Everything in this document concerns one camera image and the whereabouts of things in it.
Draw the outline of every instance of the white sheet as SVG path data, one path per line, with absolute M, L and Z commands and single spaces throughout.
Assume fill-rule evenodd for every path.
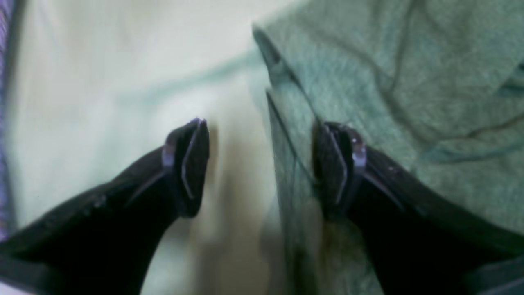
M 285 293 L 269 83 L 251 24 L 290 1 L 28 1 L 8 87 L 20 223 L 206 118 L 201 211 L 168 230 L 143 294 Z

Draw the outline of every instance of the green towel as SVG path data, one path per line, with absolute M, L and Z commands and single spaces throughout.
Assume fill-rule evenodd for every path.
M 318 209 L 319 121 L 347 123 L 448 200 L 524 233 L 522 0 L 317 0 L 254 36 L 294 293 L 382 293 L 358 230 Z

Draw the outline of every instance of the white fabric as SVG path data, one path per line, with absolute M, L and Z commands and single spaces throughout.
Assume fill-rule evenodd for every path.
M 21 225 L 206 118 L 201 211 L 168 230 L 143 294 L 285 293 L 269 82 L 251 24 L 290 1 L 28 1 L 7 97 Z

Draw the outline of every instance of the green fabric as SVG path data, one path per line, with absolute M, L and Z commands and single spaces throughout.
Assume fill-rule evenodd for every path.
M 381 293 L 358 230 L 319 217 L 318 121 L 349 124 L 445 198 L 524 233 L 523 12 L 521 0 L 317 0 L 255 28 L 295 293 Z

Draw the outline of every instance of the purple fabric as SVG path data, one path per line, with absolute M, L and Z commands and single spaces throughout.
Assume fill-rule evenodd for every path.
M 4 153 L 4 58 L 7 47 L 7 33 L 13 12 L 13 1 L 0 0 L 0 240 L 7 237 L 14 224 Z

